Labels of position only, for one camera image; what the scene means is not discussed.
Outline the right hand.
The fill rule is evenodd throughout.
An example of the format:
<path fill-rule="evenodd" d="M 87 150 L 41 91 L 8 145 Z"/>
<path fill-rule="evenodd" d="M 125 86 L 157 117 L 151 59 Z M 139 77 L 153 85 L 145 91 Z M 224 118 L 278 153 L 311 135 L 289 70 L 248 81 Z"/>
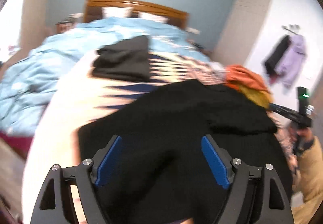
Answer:
<path fill-rule="evenodd" d="M 291 122 L 288 132 L 294 146 L 293 153 L 298 157 L 309 150 L 314 143 L 314 135 L 309 127 L 301 128 L 295 122 Z"/>

